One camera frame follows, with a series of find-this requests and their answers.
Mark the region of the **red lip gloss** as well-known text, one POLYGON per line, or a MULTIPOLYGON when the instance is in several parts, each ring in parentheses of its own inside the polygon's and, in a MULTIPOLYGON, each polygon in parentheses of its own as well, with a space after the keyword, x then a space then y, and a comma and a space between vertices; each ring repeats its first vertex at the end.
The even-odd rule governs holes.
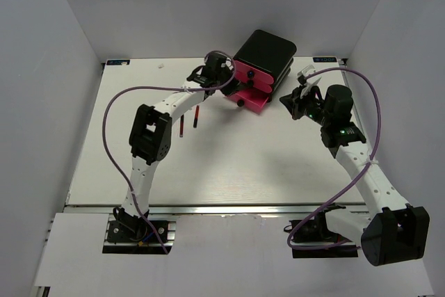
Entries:
POLYGON ((195 107, 195 113, 194 113, 194 118, 193 118, 193 128, 194 128, 194 129, 197 128, 198 119, 199 119, 199 112, 200 112, 200 106, 197 105, 197 106, 195 107))

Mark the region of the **black pink drawer organizer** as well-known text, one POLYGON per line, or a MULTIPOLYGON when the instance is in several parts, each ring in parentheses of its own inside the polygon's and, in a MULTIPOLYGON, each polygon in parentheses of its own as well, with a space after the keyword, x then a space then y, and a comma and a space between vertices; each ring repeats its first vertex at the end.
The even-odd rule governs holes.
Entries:
POLYGON ((228 99, 239 107, 261 113, 289 75, 296 52, 292 41, 255 30, 234 56, 235 78, 245 87, 228 99))

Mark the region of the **dark lip gloss vertical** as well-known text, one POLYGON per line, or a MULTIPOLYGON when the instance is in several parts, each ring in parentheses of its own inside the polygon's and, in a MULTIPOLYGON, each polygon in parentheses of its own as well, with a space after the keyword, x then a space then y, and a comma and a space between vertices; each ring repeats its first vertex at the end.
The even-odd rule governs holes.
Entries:
POLYGON ((185 115, 181 115, 180 117, 180 125, 179 125, 179 137, 183 138, 184 137, 184 120, 185 120, 185 115))

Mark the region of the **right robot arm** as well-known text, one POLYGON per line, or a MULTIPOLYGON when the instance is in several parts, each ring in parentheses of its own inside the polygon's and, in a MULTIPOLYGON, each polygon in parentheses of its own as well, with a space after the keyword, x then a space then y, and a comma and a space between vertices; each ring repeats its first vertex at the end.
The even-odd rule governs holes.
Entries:
POLYGON ((321 126, 321 139, 333 158, 352 179, 368 209, 364 218, 331 202, 307 220, 297 220, 289 233, 294 250, 316 251, 353 242, 373 266, 421 259, 430 217, 414 207, 387 179, 368 154, 366 138, 351 120, 353 96, 342 85, 331 85, 324 95, 318 86, 300 86, 280 98, 294 120, 306 116, 321 126))

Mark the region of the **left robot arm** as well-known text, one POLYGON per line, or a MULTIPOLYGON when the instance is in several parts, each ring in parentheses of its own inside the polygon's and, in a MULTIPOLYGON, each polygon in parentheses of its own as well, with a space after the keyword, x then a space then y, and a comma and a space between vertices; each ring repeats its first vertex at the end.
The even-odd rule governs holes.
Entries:
POLYGON ((123 232, 131 240, 141 240, 147 223, 139 219, 149 211, 149 193, 159 162, 166 158, 171 147, 172 126, 194 106, 202 103, 216 90, 224 90, 234 83, 234 61, 227 54, 212 51, 204 64, 195 68, 178 92, 136 110, 129 136, 131 147, 131 186, 122 203, 120 214, 127 215, 123 232))

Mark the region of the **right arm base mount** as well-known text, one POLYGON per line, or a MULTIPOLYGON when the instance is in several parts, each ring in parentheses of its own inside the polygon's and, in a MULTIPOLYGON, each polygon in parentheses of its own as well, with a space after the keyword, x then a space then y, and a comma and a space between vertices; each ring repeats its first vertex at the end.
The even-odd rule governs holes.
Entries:
MULTIPOLYGON (((292 238, 292 244, 302 247, 324 246, 338 243, 346 239, 340 234, 329 231, 325 226, 325 219, 315 217, 305 223, 292 238)), ((335 248, 322 250, 292 250, 294 259, 334 259, 334 258, 356 258, 358 251, 351 243, 343 243, 335 248)))

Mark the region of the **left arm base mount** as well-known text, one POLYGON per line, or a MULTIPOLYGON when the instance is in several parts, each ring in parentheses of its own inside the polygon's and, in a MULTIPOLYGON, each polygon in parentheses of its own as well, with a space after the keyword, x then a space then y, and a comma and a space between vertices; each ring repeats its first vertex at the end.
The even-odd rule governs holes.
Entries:
POLYGON ((151 220, 152 226, 140 216, 129 215, 114 207, 109 217, 103 254, 167 255, 175 240, 176 223, 164 218, 151 220))

